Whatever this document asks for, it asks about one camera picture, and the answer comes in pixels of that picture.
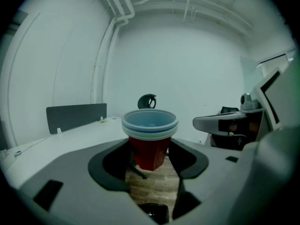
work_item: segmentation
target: stacked cups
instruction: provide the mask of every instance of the stacked cups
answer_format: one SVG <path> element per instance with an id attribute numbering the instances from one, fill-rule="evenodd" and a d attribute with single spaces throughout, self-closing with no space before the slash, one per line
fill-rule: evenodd
<path id="1" fill-rule="evenodd" d="M 129 136 L 136 162 L 154 171 L 165 159 L 171 136 L 177 131 L 176 116 L 157 109 L 141 109 L 122 117 L 123 131 Z"/>

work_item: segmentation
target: black slot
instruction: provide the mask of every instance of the black slot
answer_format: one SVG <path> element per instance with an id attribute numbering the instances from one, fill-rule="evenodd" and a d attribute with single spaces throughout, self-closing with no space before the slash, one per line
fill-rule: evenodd
<path id="1" fill-rule="evenodd" d="M 233 156 L 229 156 L 229 157 L 227 157 L 225 159 L 228 160 L 228 161 L 234 162 L 234 163 L 236 163 L 238 161 L 238 158 L 237 157 L 233 157 Z"/>
<path id="2" fill-rule="evenodd" d="M 180 181 L 172 218 L 177 219 L 200 204 L 201 202 L 198 199 L 196 199 L 191 193 L 185 190 L 183 182 Z"/>
<path id="3" fill-rule="evenodd" d="M 43 209 L 49 211 L 50 206 L 53 203 L 62 185 L 62 182 L 49 180 L 33 200 Z"/>

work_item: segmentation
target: gray panel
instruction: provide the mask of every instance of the gray panel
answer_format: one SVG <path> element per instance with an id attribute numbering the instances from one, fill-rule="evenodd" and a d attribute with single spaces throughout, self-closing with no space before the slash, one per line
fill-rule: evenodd
<path id="1" fill-rule="evenodd" d="M 60 128 L 62 132 L 77 128 L 106 118 L 107 104 L 84 104 L 55 106 L 46 108 L 50 134 L 56 134 Z"/>

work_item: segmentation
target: cup rim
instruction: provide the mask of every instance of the cup rim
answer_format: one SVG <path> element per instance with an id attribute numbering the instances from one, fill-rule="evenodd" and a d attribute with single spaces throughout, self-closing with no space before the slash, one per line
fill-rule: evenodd
<path id="1" fill-rule="evenodd" d="M 133 113 L 142 113 L 142 112 L 152 112 L 152 113 L 165 113 L 165 114 L 169 114 L 171 116 L 174 117 L 174 122 L 169 123 L 167 125 L 163 125 L 163 126 L 158 126 L 158 127 L 142 127 L 142 126 L 137 126 L 137 125 L 133 125 L 131 123 L 128 123 L 126 121 L 126 117 L 128 117 L 129 115 L 133 114 Z M 172 112 L 168 112 L 165 110 L 159 110 L 159 109 L 153 109 L 153 108 L 147 108 L 147 109 L 139 109 L 139 110 L 134 110 L 134 111 L 130 111 L 126 114 L 124 114 L 122 116 L 122 124 L 132 130 L 138 131 L 138 132 L 159 132 L 159 131 L 165 131 L 165 130 L 169 130 L 175 126 L 177 126 L 178 124 L 178 119 L 176 117 L 176 115 Z"/>
<path id="2" fill-rule="evenodd" d="M 153 132 L 153 133 L 144 133 L 135 130 L 131 130 L 124 125 L 122 125 L 123 131 L 129 137 L 133 137 L 135 139 L 143 140 L 143 141 L 157 141 L 161 140 L 163 137 L 168 138 L 174 135 L 178 129 L 178 126 L 175 126 L 167 131 L 163 132 Z"/>

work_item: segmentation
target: wooden floor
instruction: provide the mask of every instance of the wooden floor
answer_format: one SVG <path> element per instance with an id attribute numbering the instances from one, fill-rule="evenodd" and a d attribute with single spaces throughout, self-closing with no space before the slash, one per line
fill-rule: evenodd
<path id="1" fill-rule="evenodd" d="M 171 221 L 178 192 L 179 177 L 170 159 L 165 157 L 163 165 L 155 171 L 142 170 L 138 165 L 136 168 L 146 174 L 148 178 L 142 179 L 127 169 L 125 181 L 130 186 L 130 196 L 137 204 L 159 203 L 167 205 Z"/>

